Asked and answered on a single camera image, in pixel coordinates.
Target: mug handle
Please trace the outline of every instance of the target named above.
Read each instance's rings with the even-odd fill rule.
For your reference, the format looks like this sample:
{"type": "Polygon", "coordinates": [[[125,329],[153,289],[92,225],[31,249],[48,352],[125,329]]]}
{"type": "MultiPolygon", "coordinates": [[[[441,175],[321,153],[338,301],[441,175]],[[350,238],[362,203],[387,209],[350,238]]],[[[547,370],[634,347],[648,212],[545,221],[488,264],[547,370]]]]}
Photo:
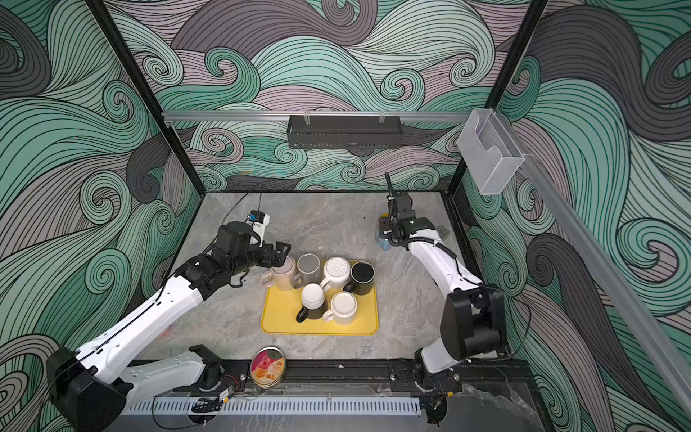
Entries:
{"type": "Polygon", "coordinates": [[[298,288],[302,288],[303,285],[305,285],[303,283],[302,274],[301,273],[294,274],[293,277],[290,278],[290,285],[293,285],[293,288],[295,288],[296,290],[298,288]]]}
{"type": "Polygon", "coordinates": [[[297,317],[295,317],[295,320],[301,323],[302,321],[305,321],[307,319],[307,314],[309,313],[309,309],[307,309],[305,306],[303,306],[302,309],[300,309],[300,312],[298,312],[297,317]]]}
{"type": "Polygon", "coordinates": [[[326,321],[333,321],[334,320],[334,311],[329,309],[326,312],[324,312],[324,315],[321,316],[321,318],[326,321]]]}
{"type": "Polygon", "coordinates": [[[271,288],[274,284],[274,277],[271,275],[271,272],[264,272],[261,274],[259,281],[264,288],[271,288]]]}
{"type": "Polygon", "coordinates": [[[329,278],[325,277],[324,280],[319,284],[324,289],[324,292],[327,292],[331,288],[330,282],[331,281],[329,278]]]}
{"type": "Polygon", "coordinates": [[[348,282],[344,287],[343,291],[345,292],[354,292],[355,291],[355,281],[350,281],[348,282]]]}

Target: yellow tray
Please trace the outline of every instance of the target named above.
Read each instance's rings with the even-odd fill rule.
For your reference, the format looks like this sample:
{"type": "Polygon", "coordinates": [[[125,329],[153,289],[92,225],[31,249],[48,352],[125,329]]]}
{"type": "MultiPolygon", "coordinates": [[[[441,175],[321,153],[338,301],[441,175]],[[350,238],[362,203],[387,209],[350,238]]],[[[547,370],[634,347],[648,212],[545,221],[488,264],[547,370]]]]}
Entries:
{"type": "MultiPolygon", "coordinates": [[[[362,260],[349,260],[353,265],[362,260]]],[[[328,290],[326,303],[331,303],[331,297],[341,290],[334,288],[328,290]]],[[[302,288],[292,291],[281,291],[272,285],[266,293],[264,314],[261,317],[261,329],[266,333],[278,333],[282,335],[349,335],[370,336],[379,328],[379,315],[377,314],[377,287],[373,287],[369,294],[356,295],[357,315],[348,326],[339,326],[333,321],[326,322],[322,319],[306,319],[299,323],[295,316],[302,308],[300,295],[302,288]]]]}

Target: mug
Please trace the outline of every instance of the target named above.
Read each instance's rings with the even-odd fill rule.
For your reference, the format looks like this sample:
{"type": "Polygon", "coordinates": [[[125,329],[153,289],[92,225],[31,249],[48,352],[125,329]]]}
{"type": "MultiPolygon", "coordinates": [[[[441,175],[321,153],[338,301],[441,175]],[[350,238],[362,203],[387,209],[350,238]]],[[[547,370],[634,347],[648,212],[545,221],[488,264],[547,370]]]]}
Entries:
{"type": "Polygon", "coordinates": [[[339,326],[347,326],[355,320],[357,312],[357,300],[347,291],[334,294],[331,298],[331,308],[324,312],[321,318],[324,321],[333,321],[339,326]]]}
{"type": "Polygon", "coordinates": [[[264,285],[264,288],[275,285],[281,291],[290,291],[299,285],[300,274],[292,256],[286,256],[282,266],[271,267],[268,272],[262,273],[261,284],[264,285]]]}
{"type": "Polygon", "coordinates": [[[326,260],[323,270],[324,279],[322,279],[319,285],[321,285],[324,291],[328,291],[330,288],[340,290],[350,279],[350,263],[347,259],[340,256],[334,256],[326,260]]]}
{"type": "Polygon", "coordinates": [[[308,283],[300,294],[303,307],[298,312],[295,320],[301,323],[307,318],[320,319],[326,312],[326,297],[324,290],[318,283],[308,283]]]}
{"type": "Polygon", "coordinates": [[[375,268],[367,261],[358,261],[350,269],[350,278],[352,280],[343,287],[343,291],[367,295],[375,286],[375,268]]]}
{"type": "Polygon", "coordinates": [[[298,259],[298,272],[302,283],[319,283],[321,281],[321,261],[315,254],[304,254],[298,259]]]}

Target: gray mug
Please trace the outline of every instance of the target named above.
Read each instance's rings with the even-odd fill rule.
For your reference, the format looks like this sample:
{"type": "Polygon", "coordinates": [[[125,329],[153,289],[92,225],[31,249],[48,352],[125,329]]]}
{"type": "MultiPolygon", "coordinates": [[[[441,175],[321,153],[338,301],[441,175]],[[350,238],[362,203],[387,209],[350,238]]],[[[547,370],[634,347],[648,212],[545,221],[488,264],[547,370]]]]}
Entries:
{"type": "Polygon", "coordinates": [[[298,259],[301,285],[321,282],[321,261],[315,254],[304,254],[298,259]]]}

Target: black mug handle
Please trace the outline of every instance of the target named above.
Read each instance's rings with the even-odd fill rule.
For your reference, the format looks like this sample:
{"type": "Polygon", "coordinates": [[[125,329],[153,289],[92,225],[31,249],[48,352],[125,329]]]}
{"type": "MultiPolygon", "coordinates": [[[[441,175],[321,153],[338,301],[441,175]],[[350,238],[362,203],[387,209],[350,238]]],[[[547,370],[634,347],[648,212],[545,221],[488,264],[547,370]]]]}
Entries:
{"type": "Polygon", "coordinates": [[[343,291],[345,291],[345,292],[353,292],[353,291],[355,291],[355,281],[351,280],[350,282],[348,282],[348,283],[343,287],[343,291]]]}
{"type": "Polygon", "coordinates": [[[295,317],[295,319],[301,323],[302,321],[305,321],[307,319],[307,314],[309,313],[309,309],[307,309],[305,306],[303,306],[302,309],[300,309],[300,312],[298,312],[298,316],[295,317]]]}

